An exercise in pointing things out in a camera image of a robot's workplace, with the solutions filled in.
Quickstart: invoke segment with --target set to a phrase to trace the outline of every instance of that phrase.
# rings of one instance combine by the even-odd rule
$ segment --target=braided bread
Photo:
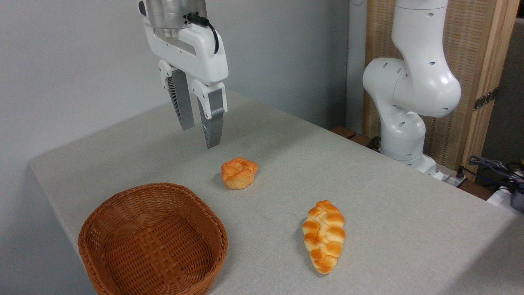
[[[304,245],[319,273],[330,273],[342,254],[344,216],[329,201],[320,201],[302,225]]]
[[[258,165],[242,157],[236,157],[222,164],[222,180],[227,188],[240,189],[255,180]]]

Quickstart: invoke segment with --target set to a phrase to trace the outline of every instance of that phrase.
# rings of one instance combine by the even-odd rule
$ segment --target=bread roll
[[[329,201],[320,201],[302,225],[304,245],[319,273],[330,273],[342,254],[344,216]]]
[[[256,163],[237,157],[222,164],[222,180],[227,188],[244,188],[255,180],[257,169]]]

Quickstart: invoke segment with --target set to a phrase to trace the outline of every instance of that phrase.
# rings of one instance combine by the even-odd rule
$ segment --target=basket rim
[[[185,186],[174,184],[174,183],[168,183],[168,182],[158,182],[158,183],[149,183],[149,184],[143,184],[138,185],[129,189],[126,189],[124,191],[121,191],[119,193],[114,194],[104,202],[102,202],[85,220],[84,224],[82,225],[82,228],[79,233],[78,237],[78,249],[80,257],[82,258],[82,262],[84,263],[84,266],[86,268],[86,271],[88,273],[89,279],[91,280],[92,285],[95,287],[97,292],[101,292],[102,294],[114,294],[111,291],[108,290],[106,284],[103,284],[103,280],[101,279],[100,272],[97,269],[96,265],[94,264],[93,259],[89,255],[89,251],[86,248],[86,242],[87,242],[87,236],[90,232],[91,226],[93,225],[93,222],[98,214],[101,212],[104,212],[104,210],[113,202],[115,202],[120,196],[125,195],[129,191],[137,190],[137,189],[154,189],[159,187],[166,187],[168,189],[176,189],[178,191],[182,191],[187,196],[191,197],[193,199],[194,204],[198,207],[199,211],[202,213],[205,213],[206,216],[214,221],[214,224],[212,226],[215,226],[221,236],[221,242],[222,246],[220,248],[219,255],[217,258],[212,262],[211,269],[196,283],[190,285],[187,289],[185,289],[184,292],[179,292],[177,294],[195,294],[195,292],[202,291],[205,289],[211,288],[216,276],[222,269],[222,266],[224,265],[226,256],[227,256],[227,250],[228,250],[228,238],[227,238],[227,232],[225,230],[224,225],[222,224],[222,221],[216,216],[216,214],[209,208],[209,206],[202,201],[193,191],[188,189]],[[111,284],[116,285],[116,280],[112,277]]]

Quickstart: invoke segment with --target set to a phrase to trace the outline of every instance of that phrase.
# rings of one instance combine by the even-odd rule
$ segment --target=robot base
[[[437,170],[435,160],[433,160],[425,154],[422,154],[415,160],[399,162],[408,165],[412,168],[415,168],[426,175],[433,176],[438,180],[442,180],[444,176],[442,172],[439,172],[439,170]]]

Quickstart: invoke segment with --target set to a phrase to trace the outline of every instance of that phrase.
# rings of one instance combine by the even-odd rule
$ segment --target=metal hinge
[[[484,94],[480,98],[477,98],[477,100],[475,100],[475,109],[474,110],[476,111],[480,109],[481,107],[483,107],[484,105],[488,104],[490,101],[494,100],[495,97],[497,96],[497,92],[498,92],[498,87]]]

